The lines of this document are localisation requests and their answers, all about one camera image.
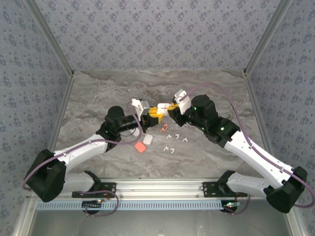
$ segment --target metal edge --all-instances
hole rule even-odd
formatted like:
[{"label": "metal edge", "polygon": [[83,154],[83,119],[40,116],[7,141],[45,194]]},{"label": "metal edge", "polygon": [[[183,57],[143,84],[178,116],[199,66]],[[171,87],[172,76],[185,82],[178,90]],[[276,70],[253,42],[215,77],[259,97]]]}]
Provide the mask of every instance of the metal edge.
[{"label": "metal edge", "polygon": [[65,57],[61,47],[59,46],[53,32],[49,28],[48,23],[47,23],[45,17],[43,16],[42,12],[40,11],[37,3],[35,2],[35,0],[24,0],[24,2],[26,4],[26,6],[28,7],[28,9],[30,10],[30,12],[31,12],[34,20],[38,24],[39,28],[41,29],[43,35],[45,36],[48,44],[51,47],[51,49],[53,50],[56,57],[58,58],[61,66],[63,67],[63,69],[65,70],[65,72],[68,75],[71,75],[72,74],[71,66],[70,66],[67,58]]},{"label": "metal edge", "polygon": [[47,148],[50,151],[53,151],[55,149],[55,146],[56,146],[56,143],[57,143],[57,139],[58,139],[58,135],[59,135],[59,131],[60,131],[60,128],[61,128],[61,123],[63,121],[63,116],[64,116],[65,110],[67,108],[68,101],[69,101],[69,98],[70,98],[70,94],[71,94],[71,91],[72,91],[73,82],[74,82],[73,75],[71,75],[70,78],[69,78],[67,87],[65,89],[65,93],[63,95],[63,101],[61,103],[61,107],[60,107],[58,115],[57,115],[57,119],[56,119],[56,123],[55,123],[54,129],[53,129],[52,137],[50,138],[49,143],[48,143],[48,147]]},{"label": "metal edge", "polygon": [[[247,90],[250,96],[250,100],[252,102],[252,107],[254,110],[254,114],[256,116],[258,128],[261,134],[262,142],[265,146],[265,150],[274,156],[275,153],[273,151],[273,148],[270,142],[267,128],[263,121],[263,117],[259,108],[259,104],[255,95],[254,89],[252,87],[251,80],[248,78],[246,73],[244,73],[244,79],[245,79]],[[287,220],[288,220],[293,236],[308,236],[309,235],[307,233],[305,223],[302,219],[300,209],[293,207],[292,210],[286,216],[287,216]]]},{"label": "metal edge", "polygon": [[245,67],[250,75],[293,0],[280,0]]},{"label": "metal edge", "polygon": [[27,236],[29,234],[36,206],[37,201],[35,200],[25,201],[23,203],[20,215],[15,223],[13,236]]}]

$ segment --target gray marble tabletop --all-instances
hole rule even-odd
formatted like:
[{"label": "gray marble tabletop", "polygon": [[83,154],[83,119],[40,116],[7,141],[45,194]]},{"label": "gray marble tabletop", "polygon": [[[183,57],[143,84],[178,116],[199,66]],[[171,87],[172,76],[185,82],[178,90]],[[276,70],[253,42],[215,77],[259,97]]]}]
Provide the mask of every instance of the gray marble tabletop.
[{"label": "gray marble tabletop", "polygon": [[[94,134],[104,122],[108,109],[114,105],[122,106],[125,114],[128,114],[126,104],[132,98],[142,98],[150,106],[156,106],[157,103],[171,102],[179,89],[189,91],[206,81],[216,82],[229,92],[251,139],[262,146],[240,71],[82,71],[74,74],[74,84],[55,150],[74,145]],[[215,102],[220,116],[238,124],[221,91],[210,86],[204,87],[191,98],[198,94],[207,94]],[[90,170],[99,177],[220,177],[226,170],[235,170],[244,175],[259,176],[241,158],[210,143],[196,128],[189,125],[179,127],[170,117],[165,117],[163,123],[169,125],[165,132],[160,133],[163,124],[147,131],[154,139],[144,153],[139,153],[133,145],[117,146],[79,164],[72,172]],[[122,139],[131,141],[134,137]],[[171,154],[170,150],[163,152],[165,146],[175,148],[174,153]]]}]

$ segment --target enclosure wall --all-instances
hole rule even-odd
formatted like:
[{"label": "enclosure wall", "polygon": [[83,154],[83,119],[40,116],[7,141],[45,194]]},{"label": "enclosure wall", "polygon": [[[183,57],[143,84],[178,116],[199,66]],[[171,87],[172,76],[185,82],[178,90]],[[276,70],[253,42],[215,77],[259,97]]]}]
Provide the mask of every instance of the enclosure wall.
[{"label": "enclosure wall", "polygon": [[278,0],[38,0],[74,70],[243,69]]},{"label": "enclosure wall", "polygon": [[68,75],[22,0],[0,9],[0,235],[10,235],[22,179],[47,148]]},{"label": "enclosure wall", "polygon": [[[250,75],[276,157],[315,189],[315,3],[293,1]],[[311,201],[305,193],[300,203]],[[315,235],[315,209],[302,211]]]}]

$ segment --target marble surface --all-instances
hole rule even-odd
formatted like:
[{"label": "marble surface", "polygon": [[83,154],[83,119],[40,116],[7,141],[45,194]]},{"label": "marble surface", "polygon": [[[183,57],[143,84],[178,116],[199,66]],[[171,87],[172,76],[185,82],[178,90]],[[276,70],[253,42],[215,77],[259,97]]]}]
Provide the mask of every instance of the marble surface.
[{"label": "marble surface", "polygon": [[[206,81],[216,82],[230,93],[250,137],[262,146],[241,71],[82,71],[74,74],[56,150],[94,134],[104,122],[111,106],[122,106],[125,114],[129,114],[126,104],[132,98],[142,98],[154,106],[160,102],[170,102],[179,89],[189,91]],[[237,124],[235,114],[222,92],[205,87],[190,97],[198,94],[207,94],[215,102],[219,115]],[[226,170],[235,170],[244,175],[259,176],[241,158],[210,143],[196,128],[189,125],[179,127],[170,117],[165,117],[163,122],[169,125],[166,132],[160,133],[162,124],[147,131],[154,139],[144,153],[138,153],[133,145],[116,146],[107,153],[79,164],[72,172],[90,170],[99,177],[220,177]],[[175,140],[175,134],[180,134],[178,140]],[[131,141],[134,137],[122,139]],[[163,152],[165,146],[175,148],[175,152]]]}]

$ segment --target patterned wallpaper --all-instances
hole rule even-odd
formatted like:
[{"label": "patterned wallpaper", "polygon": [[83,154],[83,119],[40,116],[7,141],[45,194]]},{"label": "patterned wallpaper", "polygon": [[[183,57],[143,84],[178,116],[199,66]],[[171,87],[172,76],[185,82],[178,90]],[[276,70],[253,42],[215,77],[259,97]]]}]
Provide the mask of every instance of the patterned wallpaper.
[{"label": "patterned wallpaper", "polygon": [[[293,1],[251,74],[273,149],[315,189],[315,2]],[[305,191],[303,204],[311,201]],[[303,210],[315,235],[315,207]]]},{"label": "patterned wallpaper", "polygon": [[242,69],[278,0],[37,0],[74,70]]},{"label": "patterned wallpaper", "polygon": [[11,235],[22,179],[52,134],[68,76],[22,0],[0,1],[0,235]]}]

